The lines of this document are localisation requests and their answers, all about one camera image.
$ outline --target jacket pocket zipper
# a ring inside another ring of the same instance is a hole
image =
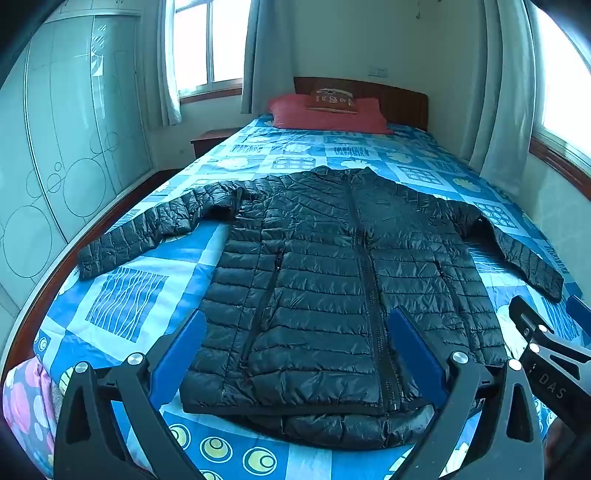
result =
[[[273,289],[275,289],[275,284],[277,283],[277,277],[279,277],[279,271],[281,270],[282,262],[283,252],[280,252],[275,257],[275,269],[273,270],[273,274],[271,275],[271,279],[267,284],[267,288],[263,292],[259,304],[256,307],[254,317],[252,318],[251,329],[248,332],[248,336],[244,342],[244,347],[242,348],[242,354],[240,355],[240,368],[242,369],[246,369],[246,364],[248,361],[248,356],[252,350],[252,345],[254,345],[256,338],[261,333],[262,315],[265,312],[265,308],[267,307],[269,300],[271,300],[271,295],[273,294]]]
[[[449,296],[452,299],[453,309],[456,311],[457,315],[462,319],[462,323],[464,325],[464,332],[466,334],[466,340],[468,342],[468,348],[470,348],[470,329],[468,328],[468,325],[466,324],[466,321],[464,320],[464,317],[462,315],[462,308],[461,308],[462,304],[460,302],[460,297],[458,296],[456,291],[453,289],[453,285],[450,282],[449,276],[443,271],[439,261],[435,260],[434,263],[437,268],[437,271],[439,272],[439,276],[443,280],[443,283],[445,284],[445,286],[447,288]]]

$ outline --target jacket hem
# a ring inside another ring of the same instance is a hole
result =
[[[194,403],[183,403],[183,411],[185,413],[207,413],[217,416],[299,416],[299,415],[370,415],[381,416],[384,415],[384,408],[381,405],[296,405],[296,406],[278,406],[278,407],[263,407],[263,406],[223,406],[212,407],[207,405],[198,405]]]

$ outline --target jacket zipper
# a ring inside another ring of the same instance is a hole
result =
[[[363,293],[365,295],[365,309],[370,318],[374,358],[378,361],[382,400],[386,411],[397,410],[400,406],[400,390],[398,389],[398,381],[388,353],[388,344],[385,341],[384,319],[382,318],[382,309],[378,303],[378,287],[376,285],[374,267],[365,246],[363,226],[359,218],[357,206],[355,205],[349,179],[345,178],[344,183],[347,190],[346,197],[349,202],[351,218],[355,224],[353,248],[359,258]]]
[[[256,337],[259,336],[261,333],[261,320],[262,315],[265,311],[269,300],[271,300],[271,295],[273,294],[273,290],[275,289],[275,284],[277,283],[277,277],[279,277],[279,271],[281,270],[281,263],[283,262],[283,252],[280,252],[275,257],[275,269],[273,270],[273,274],[271,275],[271,279],[267,284],[267,288],[265,289],[259,304],[256,307],[254,317],[252,318],[251,329],[248,332],[248,337],[246,337],[246,342],[244,343],[244,347],[242,348],[242,354],[240,355],[240,368],[246,369],[246,363],[248,361],[248,356],[251,353],[252,345],[255,343]]]
[[[443,280],[443,283],[445,284],[447,291],[449,292],[449,296],[452,299],[453,308],[456,311],[457,315],[462,319],[462,323],[464,324],[464,332],[466,333],[466,341],[468,342],[468,348],[470,348],[470,329],[466,321],[464,320],[464,315],[462,315],[462,304],[460,302],[460,297],[454,290],[449,276],[443,271],[441,264],[437,260],[435,260],[434,263],[435,267],[437,268],[437,271],[439,272],[439,276]]]

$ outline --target black puffer jacket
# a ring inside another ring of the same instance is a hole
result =
[[[183,408],[240,416],[289,439],[374,449],[423,431],[433,408],[385,331],[397,305],[477,361],[505,360],[501,328],[463,243],[475,228],[530,284],[561,296],[560,275],[478,208],[368,168],[195,189],[84,248],[81,276],[111,270],[211,217],[233,222],[200,305],[207,336],[181,386]]]

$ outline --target bedspread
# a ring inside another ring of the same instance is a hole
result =
[[[563,297],[580,295],[544,235],[503,192],[487,184],[441,148],[433,137],[411,127],[392,126],[394,135],[280,130],[271,117],[253,120],[198,159],[130,210],[116,225],[195,186],[219,180],[252,180],[268,174],[330,168],[365,168],[422,192],[476,205],[503,231],[530,247],[564,277]],[[34,350],[51,378],[65,388],[72,366],[81,360],[95,368],[120,363],[132,352],[146,352],[154,341],[174,331],[185,312],[199,305],[225,244],[226,228],[202,222],[182,238],[168,239],[157,249],[113,272],[79,281],[74,271],[50,307],[35,339]],[[508,317],[508,305],[522,295],[567,339],[580,330],[564,310],[552,304],[510,272],[494,250],[470,247],[477,269],[499,318],[510,356],[525,346]],[[537,402],[540,427],[553,419]],[[408,447],[380,452],[337,452],[289,444],[263,437],[222,419],[186,414],[178,398],[162,407],[164,420],[191,459],[211,479],[263,475],[280,480],[302,478],[387,478]],[[141,463],[141,451],[123,408],[116,415],[130,451]],[[471,420],[457,447],[461,462],[477,420]],[[260,452],[271,460],[256,463]]]

